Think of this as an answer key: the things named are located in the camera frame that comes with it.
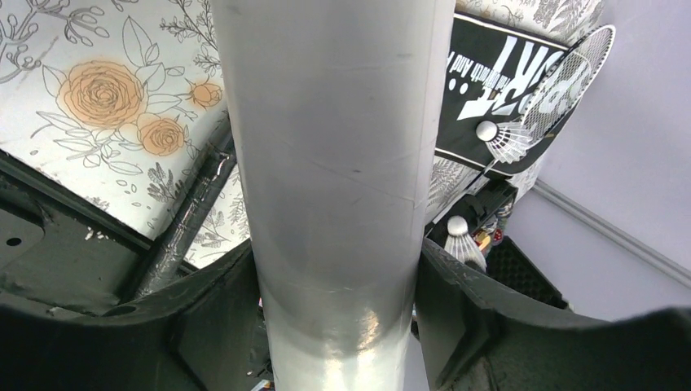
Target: white wall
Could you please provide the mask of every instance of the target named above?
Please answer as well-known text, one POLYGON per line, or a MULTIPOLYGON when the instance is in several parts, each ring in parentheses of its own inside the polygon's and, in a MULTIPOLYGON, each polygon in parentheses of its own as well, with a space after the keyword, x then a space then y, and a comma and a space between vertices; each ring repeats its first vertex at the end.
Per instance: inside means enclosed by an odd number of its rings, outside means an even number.
POLYGON ((691 290, 532 191, 517 204, 507 233, 578 314, 615 320, 691 306, 691 290))
POLYGON ((691 2, 608 0, 610 59, 540 178, 691 270, 691 2))

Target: silver pole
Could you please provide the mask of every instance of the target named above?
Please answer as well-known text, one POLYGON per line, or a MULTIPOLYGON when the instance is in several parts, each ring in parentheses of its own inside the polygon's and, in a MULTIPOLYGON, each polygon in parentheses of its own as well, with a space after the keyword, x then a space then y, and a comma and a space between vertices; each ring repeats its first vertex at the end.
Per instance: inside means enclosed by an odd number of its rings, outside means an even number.
POLYGON ((454 1, 212 5, 277 389, 402 389, 454 1))

